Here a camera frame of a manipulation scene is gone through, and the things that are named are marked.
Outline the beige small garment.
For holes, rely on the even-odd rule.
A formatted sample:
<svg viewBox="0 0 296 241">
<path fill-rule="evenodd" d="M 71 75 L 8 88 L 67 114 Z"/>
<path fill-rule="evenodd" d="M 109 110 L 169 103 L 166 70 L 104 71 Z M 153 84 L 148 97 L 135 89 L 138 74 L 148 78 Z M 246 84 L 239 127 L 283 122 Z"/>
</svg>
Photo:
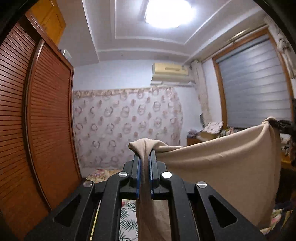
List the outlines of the beige small garment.
<svg viewBox="0 0 296 241">
<path fill-rule="evenodd" d="M 139 154 L 142 177 L 136 203 L 138 239 L 170 240 L 166 201 L 153 201 L 149 186 L 149 154 L 184 181 L 204 181 L 258 228 L 270 224 L 280 181 L 280 134 L 269 119 L 261 125 L 203 143 L 180 147 L 142 138 L 129 148 Z"/>
</svg>

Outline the floral rose bedspread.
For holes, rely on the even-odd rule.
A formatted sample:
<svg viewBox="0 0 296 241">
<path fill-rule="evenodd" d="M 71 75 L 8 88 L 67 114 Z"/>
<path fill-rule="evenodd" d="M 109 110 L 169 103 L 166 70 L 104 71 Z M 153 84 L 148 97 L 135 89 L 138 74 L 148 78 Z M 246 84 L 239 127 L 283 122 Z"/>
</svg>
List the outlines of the floral rose bedspread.
<svg viewBox="0 0 296 241">
<path fill-rule="evenodd" d="M 103 181 L 107 181 L 109 177 L 119 172 L 121 172 L 121 169 L 96 169 L 87 176 L 86 181 L 92 181 L 95 184 L 100 183 Z"/>
</svg>

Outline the green leaf print blanket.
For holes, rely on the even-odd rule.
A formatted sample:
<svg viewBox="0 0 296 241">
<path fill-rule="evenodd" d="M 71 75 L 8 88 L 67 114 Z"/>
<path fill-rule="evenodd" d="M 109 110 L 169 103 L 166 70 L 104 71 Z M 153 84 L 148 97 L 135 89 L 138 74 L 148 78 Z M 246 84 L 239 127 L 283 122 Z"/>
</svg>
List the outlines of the green leaf print blanket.
<svg viewBox="0 0 296 241">
<path fill-rule="evenodd" d="M 124 199 L 122 201 L 118 240 L 138 240 L 138 224 L 135 200 Z"/>
</svg>

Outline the grey window roller blind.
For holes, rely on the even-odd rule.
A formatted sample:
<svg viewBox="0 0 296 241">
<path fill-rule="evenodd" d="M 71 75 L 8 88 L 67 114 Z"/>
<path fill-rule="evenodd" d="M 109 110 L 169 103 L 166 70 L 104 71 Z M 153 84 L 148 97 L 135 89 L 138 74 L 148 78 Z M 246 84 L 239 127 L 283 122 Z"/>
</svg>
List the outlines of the grey window roller blind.
<svg viewBox="0 0 296 241">
<path fill-rule="evenodd" d="M 270 116 L 292 119 L 285 73 L 267 34 L 216 62 L 223 82 L 228 126 L 249 128 Z"/>
</svg>

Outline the circle pattern lace curtain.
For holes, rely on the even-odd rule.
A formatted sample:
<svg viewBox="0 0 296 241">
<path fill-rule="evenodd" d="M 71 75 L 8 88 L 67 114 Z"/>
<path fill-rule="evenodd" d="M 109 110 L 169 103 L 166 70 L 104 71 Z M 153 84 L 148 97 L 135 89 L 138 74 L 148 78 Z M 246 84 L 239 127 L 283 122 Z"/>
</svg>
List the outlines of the circle pattern lace curtain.
<svg viewBox="0 0 296 241">
<path fill-rule="evenodd" d="M 173 87 L 77 90 L 73 127 L 81 171 L 117 169 L 133 158 L 141 138 L 181 143 L 182 105 Z"/>
</svg>

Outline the floral cloth on box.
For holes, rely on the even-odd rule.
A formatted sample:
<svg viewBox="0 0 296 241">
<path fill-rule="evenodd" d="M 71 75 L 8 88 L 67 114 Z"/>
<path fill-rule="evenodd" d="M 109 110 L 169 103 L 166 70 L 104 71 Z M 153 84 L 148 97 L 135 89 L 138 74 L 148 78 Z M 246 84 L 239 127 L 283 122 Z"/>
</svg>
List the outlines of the floral cloth on box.
<svg viewBox="0 0 296 241">
<path fill-rule="evenodd" d="M 208 125 L 206 125 L 203 129 L 204 132 L 217 135 L 222 130 L 224 122 L 209 122 Z"/>
</svg>

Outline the brown louvered wardrobe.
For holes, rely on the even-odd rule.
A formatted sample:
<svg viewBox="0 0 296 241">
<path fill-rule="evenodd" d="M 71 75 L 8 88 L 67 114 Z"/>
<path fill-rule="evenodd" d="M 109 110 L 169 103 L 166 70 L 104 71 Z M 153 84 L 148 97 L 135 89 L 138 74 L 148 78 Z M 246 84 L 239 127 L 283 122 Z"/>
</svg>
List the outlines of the brown louvered wardrobe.
<svg viewBox="0 0 296 241">
<path fill-rule="evenodd" d="M 73 74 L 30 13 L 1 44 L 1 240 L 23 240 L 81 182 Z"/>
</svg>

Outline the round ceiling lamp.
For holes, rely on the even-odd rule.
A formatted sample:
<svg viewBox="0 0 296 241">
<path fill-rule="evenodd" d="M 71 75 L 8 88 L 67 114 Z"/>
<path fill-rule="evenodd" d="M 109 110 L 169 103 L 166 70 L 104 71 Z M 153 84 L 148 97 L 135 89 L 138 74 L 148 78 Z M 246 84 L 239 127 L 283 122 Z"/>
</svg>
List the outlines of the round ceiling lamp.
<svg viewBox="0 0 296 241">
<path fill-rule="evenodd" d="M 148 1 L 145 22 L 157 29 L 174 29 L 191 23 L 196 13 L 188 1 Z"/>
</svg>

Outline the beige wall air conditioner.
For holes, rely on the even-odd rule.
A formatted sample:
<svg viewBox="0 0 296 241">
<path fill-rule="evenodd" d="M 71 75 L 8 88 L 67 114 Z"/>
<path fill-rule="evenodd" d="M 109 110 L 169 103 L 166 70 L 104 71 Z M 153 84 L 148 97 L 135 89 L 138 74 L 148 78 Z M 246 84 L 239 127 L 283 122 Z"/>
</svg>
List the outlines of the beige wall air conditioner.
<svg viewBox="0 0 296 241">
<path fill-rule="evenodd" d="M 151 85 L 194 85 L 194 77 L 185 65 L 154 63 L 152 65 Z"/>
</svg>

